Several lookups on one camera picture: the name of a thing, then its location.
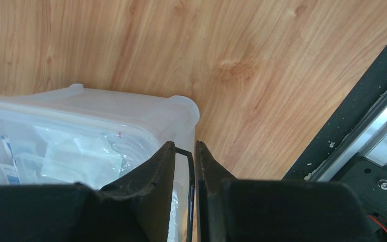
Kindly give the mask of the blue square alcohol pad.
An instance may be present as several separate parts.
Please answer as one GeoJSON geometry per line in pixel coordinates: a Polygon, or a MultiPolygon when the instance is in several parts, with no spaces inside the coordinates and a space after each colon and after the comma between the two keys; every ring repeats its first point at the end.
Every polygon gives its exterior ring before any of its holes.
{"type": "Polygon", "coordinates": [[[9,185],[20,185],[20,179],[15,166],[15,159],[7,136],[1,136],[1,142],[5,150],[4,161],[0,163],[0,168],[5,180],[9,185]]]}

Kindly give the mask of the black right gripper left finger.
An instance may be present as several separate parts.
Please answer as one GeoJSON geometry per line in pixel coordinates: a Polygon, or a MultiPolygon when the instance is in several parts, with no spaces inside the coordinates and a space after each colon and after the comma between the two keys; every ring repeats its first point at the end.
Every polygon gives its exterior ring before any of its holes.
{"type": "Polygon", "coordinates": [[[82,183],[0,186],[0,241],[167,241],[175,144],[94,190],[82,183]]]}

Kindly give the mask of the clear compartment tray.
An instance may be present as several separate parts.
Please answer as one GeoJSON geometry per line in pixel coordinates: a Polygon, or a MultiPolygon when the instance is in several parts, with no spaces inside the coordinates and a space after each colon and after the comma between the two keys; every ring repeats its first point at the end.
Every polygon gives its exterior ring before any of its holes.
{"type": "Polygon", "coordinates": [[[155,138],[128,125],[87,126],[0,110],[0,185],[80,182],[100,189],[158,148],[155,138]]]}

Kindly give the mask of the white gauze pad packet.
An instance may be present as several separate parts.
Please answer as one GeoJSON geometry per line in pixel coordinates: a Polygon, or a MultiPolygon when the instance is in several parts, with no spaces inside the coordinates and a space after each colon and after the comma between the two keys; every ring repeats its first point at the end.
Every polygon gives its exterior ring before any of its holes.
{"type": "Polygon", "coordinates": [[[120,178],[124,170],[123,156],[112,148],[110,134],[79,134],[43,127],[35,127],[35,131],[46,142],[42,177],[100,189],[120,178]]]}

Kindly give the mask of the white plastic box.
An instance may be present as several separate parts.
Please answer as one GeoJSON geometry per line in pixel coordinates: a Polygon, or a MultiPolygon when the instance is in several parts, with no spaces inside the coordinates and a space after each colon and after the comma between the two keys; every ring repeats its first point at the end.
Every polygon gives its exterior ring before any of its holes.
{"type": "Polygon", "coordinates": [[[81,84],[0,96],[0,241],[191,241],[199,117],[81,84]]]}

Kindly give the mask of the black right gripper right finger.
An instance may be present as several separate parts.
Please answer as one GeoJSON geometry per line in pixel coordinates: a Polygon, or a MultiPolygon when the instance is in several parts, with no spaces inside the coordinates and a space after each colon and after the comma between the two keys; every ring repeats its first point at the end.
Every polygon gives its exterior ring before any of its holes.
{"type": "Polygon", "coordinates": [[[341,183],[238,179],[195,149],[198,241],[376,241],[341,183]]]}

